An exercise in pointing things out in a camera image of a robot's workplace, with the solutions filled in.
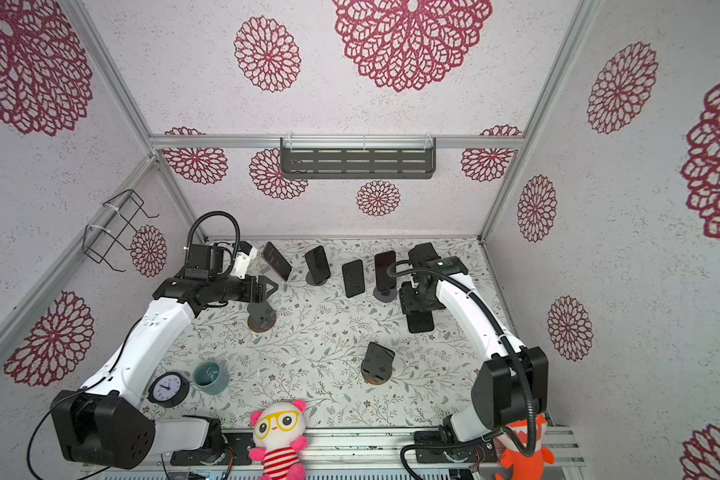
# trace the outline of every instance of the clock face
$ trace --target clock face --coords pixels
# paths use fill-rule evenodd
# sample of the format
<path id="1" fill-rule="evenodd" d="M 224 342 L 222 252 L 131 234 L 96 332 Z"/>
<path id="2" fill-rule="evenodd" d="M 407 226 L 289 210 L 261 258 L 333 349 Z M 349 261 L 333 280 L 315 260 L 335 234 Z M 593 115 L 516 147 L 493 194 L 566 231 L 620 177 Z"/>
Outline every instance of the clock face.
<path id="1" fill-rule="evenodd" d="M 158 402 L 171 400 L 181 388 L 181 378 L 178 375 L 170 374 L 160 379 L 152 389 L 152 396 Z"/>

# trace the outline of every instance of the pink teddy bear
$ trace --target pink teddy bear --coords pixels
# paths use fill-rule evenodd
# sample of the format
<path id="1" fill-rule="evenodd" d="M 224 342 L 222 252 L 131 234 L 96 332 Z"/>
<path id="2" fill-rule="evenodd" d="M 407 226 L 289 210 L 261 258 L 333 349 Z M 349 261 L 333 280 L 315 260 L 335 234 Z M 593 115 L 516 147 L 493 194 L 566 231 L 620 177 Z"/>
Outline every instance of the pink teddy bear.
<path id="1" fill-rule="evenodd" d="M 253 448 L 249 455 L 254 462 L 264 461 L 264 475 L 259 480 L 304 480 L 306 472 L 298 461 L 297 452 L 307 447 L 307 404 L 280 402 L 251 415 Z"/>

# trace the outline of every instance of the table surface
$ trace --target table surface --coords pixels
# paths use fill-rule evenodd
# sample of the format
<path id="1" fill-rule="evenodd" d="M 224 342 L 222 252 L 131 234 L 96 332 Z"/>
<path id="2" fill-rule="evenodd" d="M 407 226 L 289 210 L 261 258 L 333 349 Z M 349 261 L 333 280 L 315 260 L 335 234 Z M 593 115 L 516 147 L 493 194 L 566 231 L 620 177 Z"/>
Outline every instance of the table surface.
<path id="1" fill-rule="evenodd" d="M 215 359 L 229 373 L 228 388 L 212 396 L 192 385 L 173 408 L 150 403 L 145 392 L 142 412 L 151 418 L 216 417 L 223 428 L 245 428 L 255 411 L 300 398 L 307 402 L 310 427 L 439 425 L 469 403 L 479 364 L 468 339 L 446 310 L 434 312 L 434 331 L 411 334 L 399 300 L 382 303 L 372 293 L 375 254 L 395 250 L 401 260 L 425 242 L 432 242 L 441 256 L 458 256 L 506 322 L 476 239 L 273 240 L 293 265 L 288 282 L 260 256 L 248 273 L 265 274 L 279 284 L 269 299 L 277 311 L 275 326 L 260 334 L 250 331 L 245 303 L 204 310 L 169 348 L 154 375 L 177 371 L 189 379 L 199 364 Z M 265 243 L 252 242 L 259 249 Z M 310 286 L 304 253 L 317 245 L 326 249 L 332 276 L 322 286 Z M 341 265 L 357 259 L 363 260 L 366 289 L 348 299 Z M 368 384 L 360 373 L 369 342 L 395 352 L 392 378 L 384 385 Z"/>

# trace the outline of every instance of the phone screen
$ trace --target phone screen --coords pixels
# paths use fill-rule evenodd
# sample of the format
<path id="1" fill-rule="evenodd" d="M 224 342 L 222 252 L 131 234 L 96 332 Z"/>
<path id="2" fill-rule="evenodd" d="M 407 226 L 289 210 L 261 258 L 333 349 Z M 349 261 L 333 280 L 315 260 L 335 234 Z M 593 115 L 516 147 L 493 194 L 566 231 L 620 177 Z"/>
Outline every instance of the phone screen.
<path id="1" fill-rule="evenodd" d="M 264 261 L 267 262 L 278 275 L 280 275 L 280 278 L 287 282 L 293 267 L 291 267 L 288 260 L 286 260 L 286 258 L 278 252 L 277 248 L 272 245 L 272 242 L 266 243 L 262 256 L 264 257 Z"/>
<path id="2" fill-rule="evenodd" d="M 397 278 L 387 275 L 387 267 L 393 264 L 395 260 L 394 250 L 374 256 L 374 262 L 376 263 L 376 290 L 379 292 L 388 292 L 398 285 Z"/>
<path id="3" fill-rule="evenodd" d="M 365 292 L 365 276 L 362 271 L 362 260 L 355 260 L 348 264 L 342 265 L 342 273 L 344 273 L 344 291 L 347 298 Z"/>
<path id="4" fill-rule="evenodd" d="M 307 261 L 309 273 L 312 274 L 312 279 L 316 283 L 322 283 L 331 276 L 331 267 L 326 257 L 326 249 L 322 245 L 304 254 L 304 259 Z"/>

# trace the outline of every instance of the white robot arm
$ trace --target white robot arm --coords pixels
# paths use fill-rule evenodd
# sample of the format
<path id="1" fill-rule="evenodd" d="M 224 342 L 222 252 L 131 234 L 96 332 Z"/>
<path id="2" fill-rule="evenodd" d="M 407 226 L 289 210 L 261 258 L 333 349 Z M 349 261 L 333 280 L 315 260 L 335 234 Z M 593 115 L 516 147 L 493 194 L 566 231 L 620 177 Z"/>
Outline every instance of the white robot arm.
<path id="1" fill-rule="evenodd" d="M 76 392 L 62 391 L 51 415 L 67 460 L 133 468 L 151 454 L 223 447 L 217 418 L 149 420 L 138 410 L 160 360 L 204 308 L 229 300 L 262 302 L 277 290 L 265 276 L 246 275 L 257 250 L 240 242 L 236 255 L 222 246 L 191 245 L 181 272 L 153 294 L 144 316 L 124 344 Z M 225 270 L 223 252 L 234 258 Z"/>
<path id="2" fill-rule="evenodd" d="M 408 261 L 397 262 L 388 272 L 394 276 L 412 274 L 413 282 L 404 282 L 400 289 L 400 302 L 409 326 L 422 313 L 447 308 L 470 339 L 480 367 L 470 406 L 443 419 L 443 442 L 469 442 L 495 432 L 527 418 L 529 405 L 536 413 L 545 410 L 548 366 L 541 349 L 528 349 L 498 320 L 459 258 L 440 258 L 432 244 L 416 245 L 408 257 Z M 411 264 L 412 268 L 392 272 L 397 264 L 403 263 Z M 518 374 L 516 365 L 520 365 L 524 375 Z"/>

